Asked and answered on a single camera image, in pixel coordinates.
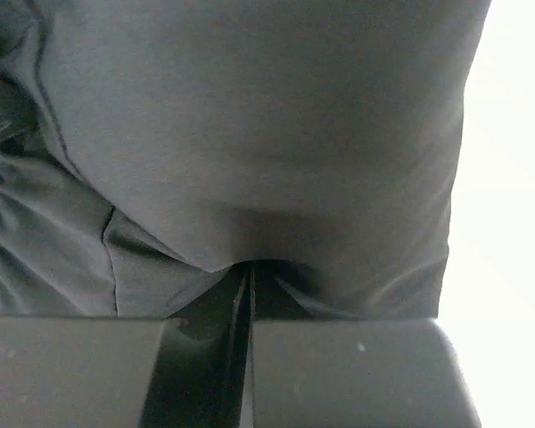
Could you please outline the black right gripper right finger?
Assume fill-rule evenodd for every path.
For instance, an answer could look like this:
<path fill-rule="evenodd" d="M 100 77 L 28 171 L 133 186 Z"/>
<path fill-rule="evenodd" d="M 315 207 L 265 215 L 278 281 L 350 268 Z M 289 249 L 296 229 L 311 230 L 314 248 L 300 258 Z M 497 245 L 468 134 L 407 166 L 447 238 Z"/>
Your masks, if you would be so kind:
<path fill-rule="evenodd" d="M 249 279 L 252 427 L 477 427 L 432 320 L 313 319 L 260 267 Z"/>

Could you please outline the black shorts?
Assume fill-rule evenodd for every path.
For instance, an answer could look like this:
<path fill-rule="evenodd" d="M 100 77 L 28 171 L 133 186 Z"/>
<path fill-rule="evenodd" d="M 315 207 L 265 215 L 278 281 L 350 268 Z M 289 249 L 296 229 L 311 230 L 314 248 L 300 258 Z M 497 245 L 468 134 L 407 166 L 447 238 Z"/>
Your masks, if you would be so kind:
<path fill-rule="evenodd" d="M 0 1 L 0 315 L 436 317 L 489 8 Z"/>

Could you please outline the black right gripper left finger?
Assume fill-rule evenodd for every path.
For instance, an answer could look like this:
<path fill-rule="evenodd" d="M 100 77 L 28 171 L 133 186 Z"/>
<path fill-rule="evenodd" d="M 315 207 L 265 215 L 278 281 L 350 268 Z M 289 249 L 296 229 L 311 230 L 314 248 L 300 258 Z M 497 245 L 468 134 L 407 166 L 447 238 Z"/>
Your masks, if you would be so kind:
<path fill-rule="evenodd" d="M 249 283 L 166 319 L 0 317 L 0 427 L 238 426 Z"/>

